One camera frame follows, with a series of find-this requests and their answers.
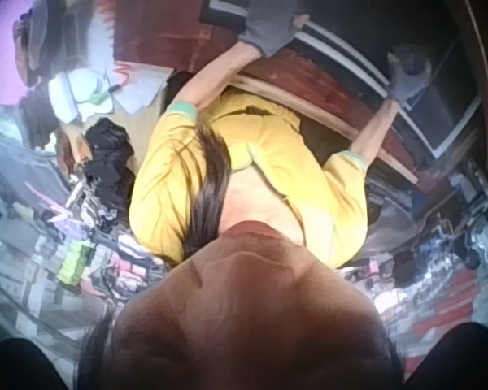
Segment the forehead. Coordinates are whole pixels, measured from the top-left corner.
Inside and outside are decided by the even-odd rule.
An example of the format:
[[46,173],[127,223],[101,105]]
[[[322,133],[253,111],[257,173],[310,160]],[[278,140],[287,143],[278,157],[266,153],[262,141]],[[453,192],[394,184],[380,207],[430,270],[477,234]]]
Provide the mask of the forehead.
[[374,356],[386,348],[372,305],[325,266],[295,279],[256,258],[224,261],[208,273],[187,262],[128,304],[116,324],[119,340],[198,358],[258,353],[273,361]]

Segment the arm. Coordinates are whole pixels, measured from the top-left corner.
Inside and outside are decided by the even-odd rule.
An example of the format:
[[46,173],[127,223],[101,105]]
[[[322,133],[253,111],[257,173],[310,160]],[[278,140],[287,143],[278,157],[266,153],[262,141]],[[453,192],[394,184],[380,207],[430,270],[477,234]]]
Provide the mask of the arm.
[[394,122],[400,106],[429,84],[432,67],[423,50],[415,45],[401,45],[389,53],[390,85],[389,97],[380,110],[367,123],[364,130],[352,141],[351,152],[365,157],[367,164],[373,163],[381,148],[390,125]]
[[188,102],[197,110],[209,106],[234,76],[260,57],[260,51],[254,46],[244,42],[236,43],[188,81],[173,102]]
[[260,57],[269,58],[290,43],[309,19],[293,19],[297,0],[250,0],[246,31],[239,42],[205,66],[177,94],[174,102],[188,102],[201,110],[224,91],[231,79]]
[[391,97],[385,99],[380,110],[368,121],[361,133],[352,141],[349,150],[365,157],[371,165],[381,148],[390,125],[398,114],[399,104]]

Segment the green item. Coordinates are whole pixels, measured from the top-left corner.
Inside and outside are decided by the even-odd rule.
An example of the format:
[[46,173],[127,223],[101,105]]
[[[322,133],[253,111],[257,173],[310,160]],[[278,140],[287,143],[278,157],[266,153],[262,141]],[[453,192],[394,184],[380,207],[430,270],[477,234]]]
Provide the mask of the green item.
[[81,276],[92,251],[93,246],[90,240],[73,241],[69,245],[67,257],[56,278],[62,283],[77,286],[81,281]]
[[89,97],[89,103],[92,103],[95,106],[99,106],[101,103],[103,103],[105,101],[105,99],[107,99],[111,95],[111,93],[114,93],[115,91],[117,91],[120,88],[121,88],[121,85],[115,84],[115,85],[112,85],[109,89],[107,89],[104,92],[93,93]]

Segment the woman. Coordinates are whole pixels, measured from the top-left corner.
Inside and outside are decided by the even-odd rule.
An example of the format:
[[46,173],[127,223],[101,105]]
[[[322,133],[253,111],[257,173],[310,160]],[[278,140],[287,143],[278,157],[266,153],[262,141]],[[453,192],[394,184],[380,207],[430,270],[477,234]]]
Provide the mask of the woman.
[[[372,302],[332,269],[362,245],[364,178],[399,108],[426,85],[394,62],[390,98],[321,168],[297,116],[228,91],[294,35],[295,0],[251,0],[240,41],[159,120],[136,179],[138,240],[180,263],[106,317],[78,388],[397,388],[403,372]],[[295,20],[301,25],[307,18]]]
[[260,221],[330,267],[364,242],[365,173],[398,113],[426,86],[392,57],[390,97],[349,150],[319,166],[295,113],[230,90],[246,65],[275,54],[307,20],[291,24],[295,1],[251,2],[240,41],[203,68],[159,120],[136,178],[130,224],[148,249],[182,262],[241,221]]

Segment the green sleeve cuff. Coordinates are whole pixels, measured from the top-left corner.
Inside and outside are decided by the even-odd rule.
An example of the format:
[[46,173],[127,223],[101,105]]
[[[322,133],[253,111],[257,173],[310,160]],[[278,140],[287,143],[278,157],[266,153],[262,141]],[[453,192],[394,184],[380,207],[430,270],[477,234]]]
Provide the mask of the green sleeve cuff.
[[360,166],[364,169],[364,171],[367,171],[367,168],[368,168],[367,159],[364,156],[362,156],[361,154],[351,152],[350,150],[343,150],[342,152],[339,152],[338,154],[353,158],[354,160],[356,160],[360,164]]
[[198,111],[195,106],[188,102],[175,102],[166,109],[167,114],[181,114],[192,120],[197,120]]

